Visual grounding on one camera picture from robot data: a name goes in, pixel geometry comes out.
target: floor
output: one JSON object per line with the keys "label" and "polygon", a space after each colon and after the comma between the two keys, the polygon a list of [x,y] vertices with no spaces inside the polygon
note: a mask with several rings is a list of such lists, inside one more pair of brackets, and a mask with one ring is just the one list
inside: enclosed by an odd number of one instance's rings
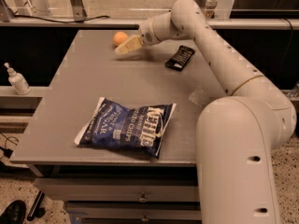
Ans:
{"label": "floor", "polygon": [[[105,14],[112,17],[135,16],[138,18],[165,12],[174,1],[155,0],[155,3],[152,3],[152,0],[83,0],[90,17]],[[68,0],[49,0],[49,4],[51,13],[56,17],[69,17],[72,14]],[[4,135],[21,139],[21,133],[6,132]],[[5,142],[6,139],[0,136],[0,145],[3,146]],[[7,147],[13,149],[15,146],[7,142]],[[272,158],[282,223],[299,223],[299,139],[297,135],[294,135],[282,147],[273,150]],[[6,157],[2,157],[1,161],[6,165],[11,165]],[[26,202],[28,213],[38,190],[34,187],[33,180],[1,176],[0,193],[0,214],[12,201],[18,199]],[[53,201],[46,197],[41,207],[45,207],[46,210],[43,217],[36,218],[31,222],[25,220],[24,223],[70,223],[62,202]]]}

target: white bottle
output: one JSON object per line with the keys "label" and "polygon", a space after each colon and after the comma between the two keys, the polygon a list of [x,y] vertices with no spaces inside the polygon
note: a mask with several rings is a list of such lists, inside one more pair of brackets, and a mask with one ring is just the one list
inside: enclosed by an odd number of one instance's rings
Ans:
{"label": "white bottle", "polygon": [[8,81],[18,94],[27,94],[31,91],[26,79],[20,73],[17,73],[13,68],[9,67],[8,63],[5,63],[5,67],[9,73]]}

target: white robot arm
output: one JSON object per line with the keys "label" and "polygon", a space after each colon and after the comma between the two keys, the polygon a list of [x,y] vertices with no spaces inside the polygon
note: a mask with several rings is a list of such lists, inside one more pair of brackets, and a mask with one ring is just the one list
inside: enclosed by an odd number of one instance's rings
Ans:
{"label": "white robot arm", "polygon": [[295,129],[292,103],[210,28],[193,0],[177,0],[171,12],[143,22],[139,32],[117,52],[186,35],[227,93],[203,110],[196,127],[203,223],[281,223],[271,149]]}

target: drawer knob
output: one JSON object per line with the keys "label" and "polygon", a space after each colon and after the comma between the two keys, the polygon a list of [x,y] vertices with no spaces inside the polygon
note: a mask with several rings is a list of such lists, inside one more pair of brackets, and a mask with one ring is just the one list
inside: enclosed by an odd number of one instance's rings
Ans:
{"label": "drawer knob", "polygon": [[141,203],[146,203],[148,201],[148,199],[146,198],[146,196],[143,192],[141,193],[141,197],[139,198],[139,201]]}
{"label": "drawer knob", "polygon": [[149,219],[147,218],[146,215],[144,215],[144,216],[141,218],[141,221],[142,221],[142,222],[148,222]]}

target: table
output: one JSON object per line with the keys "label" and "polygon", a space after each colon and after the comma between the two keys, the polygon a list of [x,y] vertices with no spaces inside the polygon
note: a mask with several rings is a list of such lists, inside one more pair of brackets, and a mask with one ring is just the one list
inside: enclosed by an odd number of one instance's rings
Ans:
{"label": "table", "polygon": [[[194,138],[203,106],[189,97],[205,91],[212,100],[223,90],[191,40],[165,41],[118,56],[112,45],[115,32],[77,33],[11,161],[27,164],[37,177],[35,185],[64,201],[80,223],[200,223]],[[188,65],[182,72],[164,67],[180,45],[196,49]],[[159,159],[75,146],[100,97],[129,108],[177,104]]]}

